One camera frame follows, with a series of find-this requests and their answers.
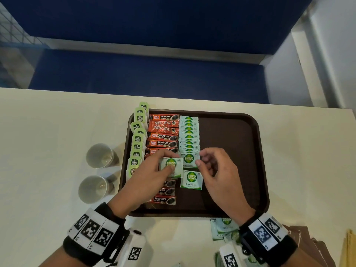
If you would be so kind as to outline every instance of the white paper cup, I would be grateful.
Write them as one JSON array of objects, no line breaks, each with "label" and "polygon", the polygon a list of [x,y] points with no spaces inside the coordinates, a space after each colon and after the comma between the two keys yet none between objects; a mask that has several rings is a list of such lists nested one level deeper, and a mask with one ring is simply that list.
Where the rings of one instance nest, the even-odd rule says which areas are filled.
[{"label": "white paper cup", "polygon": [[94,169],[106,168],[114,164],[117,155],[108,145],[98,143],[90,147],[87,152],[87,163]]},{"label": "white paper cup", "polygon": [[79,185],[78,195],[82,202],[95,203],[107,196],[113,190],[113,184],[99,175],[86,177]]}]

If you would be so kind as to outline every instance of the brown tray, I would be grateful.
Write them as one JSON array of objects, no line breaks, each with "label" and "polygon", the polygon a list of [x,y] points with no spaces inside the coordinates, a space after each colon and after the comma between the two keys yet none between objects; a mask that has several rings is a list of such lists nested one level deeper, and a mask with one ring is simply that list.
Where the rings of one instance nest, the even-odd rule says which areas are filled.
[{"label": "brown tray", "polygon": [[[150,109],[149,113],[178,113],[184,116],[199,117],[200,146],[224,148],[237,165],[243,192],[251,207],[267,211],[269,196],[265,164],[263,163],[260,130],[254,118],[243,113],[223,113],[205,111],[177,111]],[[130,157],[132,132],[128,121],[125,152],[119,191],[126,183],[127,160]],[[226,217],[211,199],[205,184],[202,191],[180,188],[180,179],[176,182],[176,205],[144,203],[130,216],[169,216],[169,217]]]}]

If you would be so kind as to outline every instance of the wristband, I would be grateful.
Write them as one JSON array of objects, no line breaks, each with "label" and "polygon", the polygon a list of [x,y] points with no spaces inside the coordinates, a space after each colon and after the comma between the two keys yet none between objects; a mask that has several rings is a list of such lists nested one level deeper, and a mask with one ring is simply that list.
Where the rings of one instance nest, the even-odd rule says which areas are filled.
[{"label": "wristband", "polygon": [[239,229],[243,250],[249,250],[260,263],[280,267],[296,251],[297,244],[288,231],[271,215],[256,214]]},{"label": "wristband", "polygon": [[106,203],[86,213],[68,230],[63,241],[65,252],[88,266],[109,258],[129,234],[125,220],[116,217]]}]

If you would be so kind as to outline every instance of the white table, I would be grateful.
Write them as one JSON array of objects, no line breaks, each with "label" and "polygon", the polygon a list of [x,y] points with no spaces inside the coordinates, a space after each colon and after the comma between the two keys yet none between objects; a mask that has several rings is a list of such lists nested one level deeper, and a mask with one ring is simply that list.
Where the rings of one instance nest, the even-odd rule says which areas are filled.
[{"label": "white table", "polygon": [[[78,198],[79,183],[91,174],[120,176],[120,167],[90,168],[85,153],[103,142],[122,158],[128,118],[140,101],[152,108],[253,116],[260,126],[269,212],[283,223],[307,225],[338,264],[345,230],[356,229],[351,110],[0,88],[3,266],[39,265],[88,208]],[[146,234],[154,251],[150,266],[213,266],[223,244],[212,241],[209,219],[130,217],[127,224]]]}]

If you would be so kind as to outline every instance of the blue panel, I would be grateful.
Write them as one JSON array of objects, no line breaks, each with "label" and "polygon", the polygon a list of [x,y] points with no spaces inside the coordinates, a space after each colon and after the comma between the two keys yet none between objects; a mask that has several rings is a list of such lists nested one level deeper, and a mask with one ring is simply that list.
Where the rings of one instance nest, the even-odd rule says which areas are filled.
[{"label": "blue panel", "polygon": [[45,50],[30,89],[269,103],[263,66]]},{"label": "blue panel", "polygon": [[274,54],[312,0],[0,0],[29,35]]}]

